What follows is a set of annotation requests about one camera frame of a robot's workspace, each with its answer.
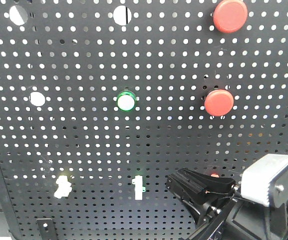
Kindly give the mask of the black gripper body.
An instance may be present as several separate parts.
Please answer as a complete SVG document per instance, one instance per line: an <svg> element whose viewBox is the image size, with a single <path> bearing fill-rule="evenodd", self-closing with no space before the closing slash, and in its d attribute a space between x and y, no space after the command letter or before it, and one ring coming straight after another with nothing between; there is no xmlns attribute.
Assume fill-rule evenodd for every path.
<svg viewBox="0 0 288 240"><path fill-rule="evenodd" d="M288 201L264 207L236 195L209 195L203 202L180 196L196 229L190 240L288 240Z"/></svg>

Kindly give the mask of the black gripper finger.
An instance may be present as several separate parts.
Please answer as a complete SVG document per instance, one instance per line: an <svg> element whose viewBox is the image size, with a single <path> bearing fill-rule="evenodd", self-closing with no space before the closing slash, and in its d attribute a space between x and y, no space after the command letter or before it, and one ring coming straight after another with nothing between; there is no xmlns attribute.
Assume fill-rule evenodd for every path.
<svg viewBox="0 0 288 240"><path fill-rule="evenodd" d="M168 178L166 189L170 191L190 212L195 223L202 223L207 214L209 200L205 190L206 185L199 180Z"/></svg>
<svg viewBox="0 0 288 240"><path fill-rule="evenodd" d="M228 197L234 193L235 184L232 178L213 177L187 168L167 178L167 190L178 198Z"/></svg>

